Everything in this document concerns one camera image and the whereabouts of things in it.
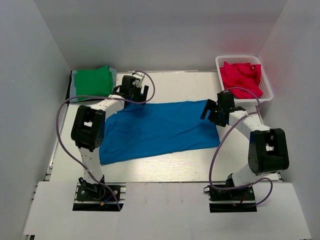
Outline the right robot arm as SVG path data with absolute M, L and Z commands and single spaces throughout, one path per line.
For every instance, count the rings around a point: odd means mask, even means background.
M 226 195 L 233 200 L 243 195 L 244 188 L 266 180 L 268 175 L 286 170 L 290 165 L 284 130 L 263 125 L 253 115 L 253 112 L 236 106 L 233 93 L 226 89 L 217 94 L 217 101 L 206 101 L 200 116 L 202 120 L 208 119 L 217 126 L 230 126 L 214 152 L 209 167 L 210 174 L 218 153 L 232 130 L 238 130 L 249 141 L 247 164 L 232 173 L 223 187 Z

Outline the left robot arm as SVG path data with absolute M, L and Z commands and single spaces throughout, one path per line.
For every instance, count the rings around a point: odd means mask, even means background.
M 106 187 L 101 169 L 99 148 L 104 140 L 107 118 L 125 108 L 125 101 L 146 103 L 149 87 L 143 85 L 146 74 L 134 71 L 124 75 L 122 83 L 116 86 L 107 99 L 92 105 L 80 105 L 77 109 L 71 130 L 71 139 L 75 142 L 85 165 L 83 181 L 91 184 L 88 193 L 99 200 L 105 196 Z

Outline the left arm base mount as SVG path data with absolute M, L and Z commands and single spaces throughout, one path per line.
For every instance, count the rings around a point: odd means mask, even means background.
M 119 212 L 126 196 L 125 183 L 111 183 L 111 190 L 97 183 L 78 179 L 72 210 L 76 212 Z

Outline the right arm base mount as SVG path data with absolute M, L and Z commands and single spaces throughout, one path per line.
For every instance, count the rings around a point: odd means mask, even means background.
M 253 213 L 257 212 L 252 187 L 235 190 L 217 190 L 210 185 L 203 188 L 209 196 L 210 213 Z

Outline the blue t-shirt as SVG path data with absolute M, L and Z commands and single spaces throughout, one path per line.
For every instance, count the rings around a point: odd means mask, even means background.
M 101 165 L 220 144 L 217 127 L 200 118 L 205 100 L 130 104 L 105 121 Z

